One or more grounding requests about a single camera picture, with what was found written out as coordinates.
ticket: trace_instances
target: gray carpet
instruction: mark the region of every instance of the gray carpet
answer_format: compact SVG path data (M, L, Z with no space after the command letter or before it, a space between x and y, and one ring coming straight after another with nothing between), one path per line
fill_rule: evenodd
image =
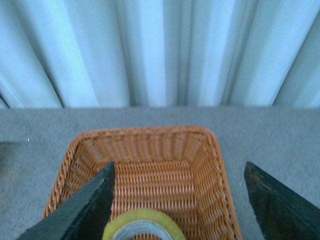
M217 136L244 239L263 239L243 177L251 161L320 207L320 111L123 108L0 111L0 239L42 216L70 141L92 129L200 125Z

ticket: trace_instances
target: light blue curtain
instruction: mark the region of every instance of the light blue curtain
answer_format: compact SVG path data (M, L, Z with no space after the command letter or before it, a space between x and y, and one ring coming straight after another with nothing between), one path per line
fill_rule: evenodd
M319 10L319 0L0 0L0 108L317 108Z

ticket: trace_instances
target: wicker basket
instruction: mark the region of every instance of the wicker basket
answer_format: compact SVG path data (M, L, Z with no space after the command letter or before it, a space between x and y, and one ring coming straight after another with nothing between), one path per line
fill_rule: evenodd
M110 161L116 172L110 220L151 208L168 214L188 240L242 239L218 141L198 126L79 135L66 152L43 218Z

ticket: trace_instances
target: tape roll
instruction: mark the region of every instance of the tape roll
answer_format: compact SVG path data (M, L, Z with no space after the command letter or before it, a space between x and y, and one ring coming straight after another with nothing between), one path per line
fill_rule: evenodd
M146 208L127 211L116 217L105 226L102 240L130 240L139 234L152 234L162 240L186 240L169 216Z

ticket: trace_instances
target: curtain fold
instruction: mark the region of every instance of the curtain fold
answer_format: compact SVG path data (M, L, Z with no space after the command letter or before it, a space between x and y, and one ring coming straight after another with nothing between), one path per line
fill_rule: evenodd
M0 1L0 108L320 107L320 1Z

